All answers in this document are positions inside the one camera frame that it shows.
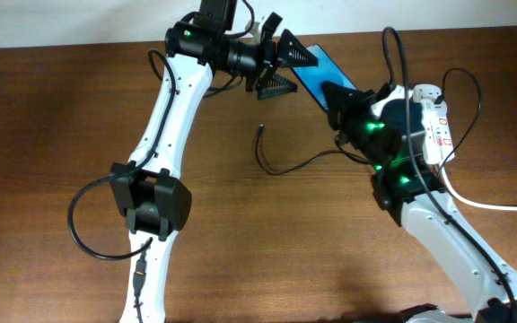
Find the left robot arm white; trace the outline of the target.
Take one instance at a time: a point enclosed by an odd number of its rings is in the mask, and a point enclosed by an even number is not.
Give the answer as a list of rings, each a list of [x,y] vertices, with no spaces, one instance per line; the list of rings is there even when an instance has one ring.
[[[192,195],[180,181],[181,163],[197,109],[217,71],[246,78],[261,100],[294,92],[280,67],[316,66],[317,58],[289,31],[273,34],[281,17],[270,14],[255,43],[227,34],[228,23],[200,13],[165,35],[168,64],[143,138],[125,164],[115,163],[111,189],[126,219],[131,267],[123,322],[166,320],[164,290],[173,242],[188,219]]]

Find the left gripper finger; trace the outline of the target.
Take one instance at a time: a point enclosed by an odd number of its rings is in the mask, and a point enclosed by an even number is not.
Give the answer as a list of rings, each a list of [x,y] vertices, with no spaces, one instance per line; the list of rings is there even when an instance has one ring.
[[[310,67],[318,65],[316,58],[288,29],[284,29],[277,44],[280,67]]]
[[[298,85],[280,74],[274,74],[270,79],[261,80],[257,87],[257,99],[267,100],[288,93],[297,92]]]

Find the white power strip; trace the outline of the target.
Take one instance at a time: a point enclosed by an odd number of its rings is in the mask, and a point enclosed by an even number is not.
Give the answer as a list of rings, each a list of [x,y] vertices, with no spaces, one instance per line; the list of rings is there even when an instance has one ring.
[[[430,99],[435,103],[445,101],[439,100],[442,90],[433,84],[419,84],[412,92],[412,100],[419,103],[422,99]],[[423,143],[423,154],[427,164],[441,165],[444,160],[451,161],[455,157],[454,146],[451,140],[451,131],[447,116],[423,116],[422,124],[425,128],[425,141]]]

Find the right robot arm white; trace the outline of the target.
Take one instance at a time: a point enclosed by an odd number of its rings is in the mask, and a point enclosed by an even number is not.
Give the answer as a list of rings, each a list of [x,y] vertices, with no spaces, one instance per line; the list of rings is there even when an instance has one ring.
[[[387,97],[321,85],[329,123],[375,168],[374,197],[458,288],[474,322],[517,322],[517,271],[466,221],[432,167],[451,155],[446,104],[435,85]]]

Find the blue Galaxy smartphone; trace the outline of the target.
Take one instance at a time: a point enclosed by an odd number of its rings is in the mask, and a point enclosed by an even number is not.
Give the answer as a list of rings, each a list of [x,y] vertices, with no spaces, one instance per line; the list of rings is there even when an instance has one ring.
[[[319,44],[312,44],[306,49],[318,58],[318,64],[292,67],[291,70],[321,110],[328,113],[328,103],[322,91],[323,83],[331,82],[353,90],[356,87]]]

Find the white USB charger plug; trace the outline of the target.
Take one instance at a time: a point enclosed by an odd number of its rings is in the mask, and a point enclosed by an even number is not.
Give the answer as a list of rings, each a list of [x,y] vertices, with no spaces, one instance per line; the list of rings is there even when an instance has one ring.
[[[425,118],[427,116],[438,116],[444,118],[447,116],[447,104],[445,101],[435,103],[430,99],[422,99],[420,104],[422,106],[422,112]]]

